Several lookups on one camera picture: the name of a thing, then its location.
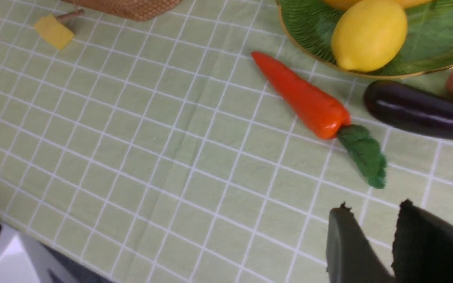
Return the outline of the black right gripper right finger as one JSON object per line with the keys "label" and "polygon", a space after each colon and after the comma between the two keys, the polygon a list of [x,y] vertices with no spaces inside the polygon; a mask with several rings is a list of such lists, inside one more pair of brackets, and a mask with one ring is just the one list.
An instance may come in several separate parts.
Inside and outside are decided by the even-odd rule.
{"label": "black right gripper right finger", "polygon": [[392,256],[398,283],[453,283],[453,224],[403,201]]}

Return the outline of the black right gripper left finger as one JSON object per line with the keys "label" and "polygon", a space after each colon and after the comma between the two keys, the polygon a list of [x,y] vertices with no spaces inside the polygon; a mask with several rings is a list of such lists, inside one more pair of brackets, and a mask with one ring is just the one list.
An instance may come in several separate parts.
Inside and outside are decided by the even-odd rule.
{"label": "black right gripper left finger", "polygon": [[345,202],[329,213],[326,262],[331,283],[396,281],[381,263]]}

